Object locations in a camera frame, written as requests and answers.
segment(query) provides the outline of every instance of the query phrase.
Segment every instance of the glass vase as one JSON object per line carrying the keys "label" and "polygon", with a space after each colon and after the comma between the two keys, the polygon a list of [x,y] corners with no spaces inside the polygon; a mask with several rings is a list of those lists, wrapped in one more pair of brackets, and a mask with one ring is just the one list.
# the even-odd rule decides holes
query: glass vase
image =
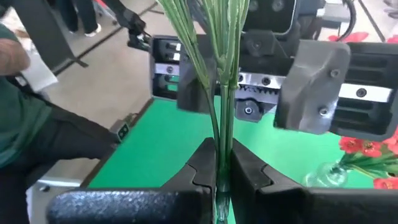
{"label": "glass vase", "polygon": [[306,187],[341,188],[347,183],[348,169],[338,162],[321,164],[317,170],[304,177],[303,185]]}

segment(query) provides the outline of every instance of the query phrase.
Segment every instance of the green mat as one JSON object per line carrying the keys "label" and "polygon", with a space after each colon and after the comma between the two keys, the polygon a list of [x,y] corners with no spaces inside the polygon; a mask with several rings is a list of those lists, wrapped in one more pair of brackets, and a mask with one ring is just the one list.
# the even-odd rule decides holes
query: green mat
{"label": "green mat", "polygon": [[[337,161],[339,136],[284,131],[272,126],[273,114],[259,123],[236,120],[234,137],[262,160],[291,179],[304,175],[322,162]],[[210,117],[176,109],[171,101],[155,100],[124,143],[92,180],[91,188],[160,187],[212,137]],[[372,188],[372,180],[350,172],[348,188]],[[229,223],[234,223],[231,215]]]}

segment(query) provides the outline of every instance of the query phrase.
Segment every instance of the person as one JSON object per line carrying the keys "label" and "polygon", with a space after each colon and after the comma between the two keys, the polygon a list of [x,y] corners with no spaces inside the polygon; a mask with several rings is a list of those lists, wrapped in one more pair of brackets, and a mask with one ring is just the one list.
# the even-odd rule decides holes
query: person
{"label": "person", "polygon": [[94,37],[101,32],[101,25],[96,21],[93,0],[55,0],[55,5],[70,33],[74,34],[78,30],[78,15],[87,37]]}
{"label": "person", "polygon": [[28,224],[26,178],[60,159],[101,159],[113,135],[81,116],[20,91],[7,77],[29,66],[17,37],[0,24],[0,223]]}

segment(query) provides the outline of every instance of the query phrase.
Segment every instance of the green shirt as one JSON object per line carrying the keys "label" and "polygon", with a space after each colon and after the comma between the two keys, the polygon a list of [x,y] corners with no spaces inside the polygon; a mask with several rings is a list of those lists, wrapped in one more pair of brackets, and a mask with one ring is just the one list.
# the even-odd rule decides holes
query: green shirt
{"label": "green shirt", "polygon": [[[0,39],[18,41],[0,24]],[[45,102],[21,92],[0,76],[0,167],[14,159],[27,147],[51,112]]]}

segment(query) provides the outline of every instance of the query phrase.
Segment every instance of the black pants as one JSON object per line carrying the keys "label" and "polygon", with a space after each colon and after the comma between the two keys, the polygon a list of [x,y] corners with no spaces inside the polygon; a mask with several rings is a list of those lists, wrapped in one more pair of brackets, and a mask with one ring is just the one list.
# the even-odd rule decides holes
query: black pants
{"label": "black pants", "polygon": [[29,224],[26,177],[34,167],[60,159],[101,159],[113,148],[113,136],[106,128],[54,108],[21,156],[12,164],[0,168],[0,223]]}
{"label": "black pants", "polygon": [[78,30],[78,15],[86,34],[94,32],[98,28],[93,0],[55,0],[55,3],[70,31]]}

